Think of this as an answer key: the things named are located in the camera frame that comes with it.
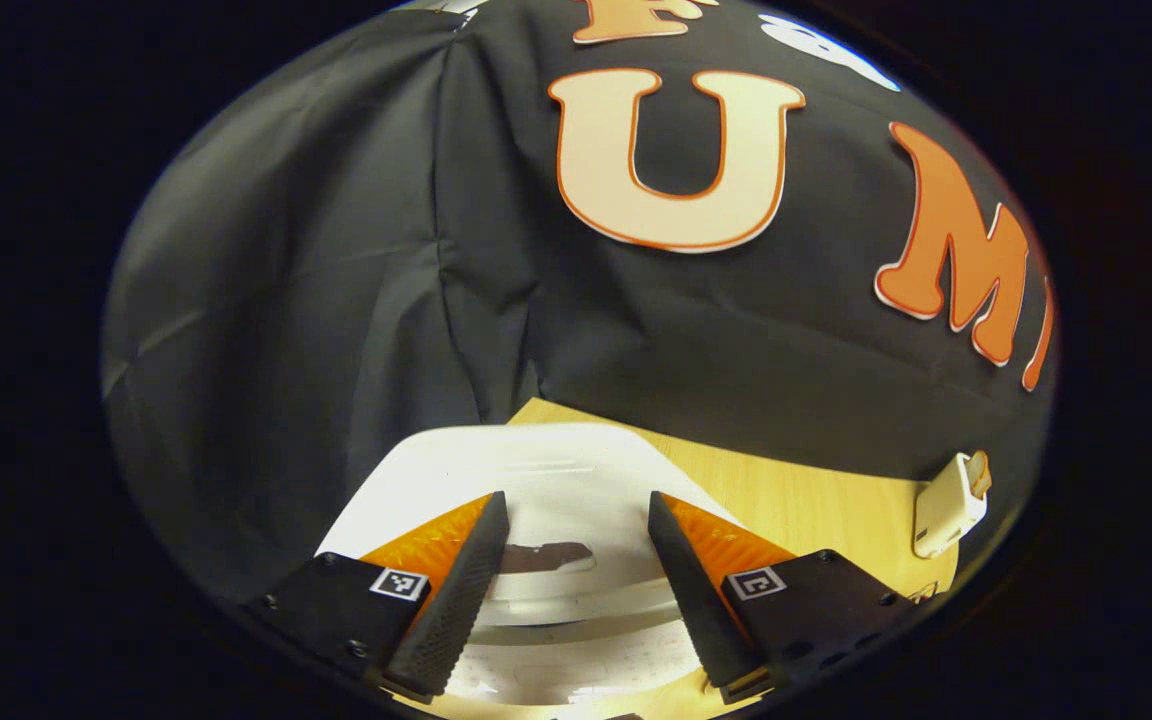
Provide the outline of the white toaster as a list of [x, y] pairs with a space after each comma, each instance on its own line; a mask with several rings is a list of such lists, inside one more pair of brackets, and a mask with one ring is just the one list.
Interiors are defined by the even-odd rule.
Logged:
[[970, 455], [972, 454], [952, 456], [940, 473], [935, 473], [916, 497], [911, 541], [915, 556], [940, 556], [986, 516], [988, 493], [986, 501], [982, 502], [968, 491], [964, 461]]

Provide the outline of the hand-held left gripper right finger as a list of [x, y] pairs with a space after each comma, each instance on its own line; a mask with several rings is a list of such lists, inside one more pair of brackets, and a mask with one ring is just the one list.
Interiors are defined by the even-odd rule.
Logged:
[[727, 705], [813, 685], [916, 616], [914, 600], [841, 552], [796, 555], [679, 497], [653, 492], [646, 529]]

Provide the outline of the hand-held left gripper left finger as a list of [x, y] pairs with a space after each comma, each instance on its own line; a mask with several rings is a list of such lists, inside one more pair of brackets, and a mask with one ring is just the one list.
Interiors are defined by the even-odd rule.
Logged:
[[508, 535], [506, 495], [488, 493], [365, 555], [324, 551], [244, 615], [348, 684], [429, 705], [465, 651]]

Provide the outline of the black backdrop cloth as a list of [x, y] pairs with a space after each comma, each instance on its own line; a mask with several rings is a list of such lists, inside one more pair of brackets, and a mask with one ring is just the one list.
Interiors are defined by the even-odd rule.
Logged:
[[1032, 497], [1055, 281], [995, 165], [758, 0], [414, 0], [262, 79], [111, 274], [101, 391], [188, 577], [244, 600], [420, 430], [535, 397], [846, 473], [983, 450]]

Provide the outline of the white rice cooker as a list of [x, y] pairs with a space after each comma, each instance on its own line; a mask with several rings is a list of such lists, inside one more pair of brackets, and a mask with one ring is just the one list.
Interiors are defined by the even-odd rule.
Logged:
[[730, 511], [632, 430], [600, 423], [425, 430], [385, 456], [319, 544], [361, 559], [502, 492], [500, 571], [442, 696], [448, 710], [604, 705], [627, 714], [702, 665], [647, 535], [653, 492]]

